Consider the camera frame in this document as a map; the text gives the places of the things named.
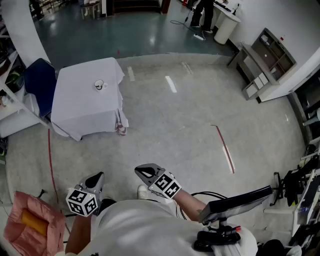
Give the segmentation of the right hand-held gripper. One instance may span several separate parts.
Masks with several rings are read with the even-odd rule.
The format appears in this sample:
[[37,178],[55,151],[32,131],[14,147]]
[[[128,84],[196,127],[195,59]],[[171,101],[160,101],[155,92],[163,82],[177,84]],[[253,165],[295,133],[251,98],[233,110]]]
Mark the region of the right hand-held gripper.
[[182,188],[173,174],[155,163],[139,165],[134,172],[147,189],[159,197],[172,200]]

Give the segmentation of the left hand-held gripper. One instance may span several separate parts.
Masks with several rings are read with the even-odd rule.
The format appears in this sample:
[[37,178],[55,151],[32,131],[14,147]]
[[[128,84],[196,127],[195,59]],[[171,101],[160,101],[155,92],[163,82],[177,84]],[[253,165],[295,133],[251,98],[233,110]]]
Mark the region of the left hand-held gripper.
[[83,217],[97,216],[102,204],[104,183],[105,177],[102,171],[82,178],[66,196],[69,210]]

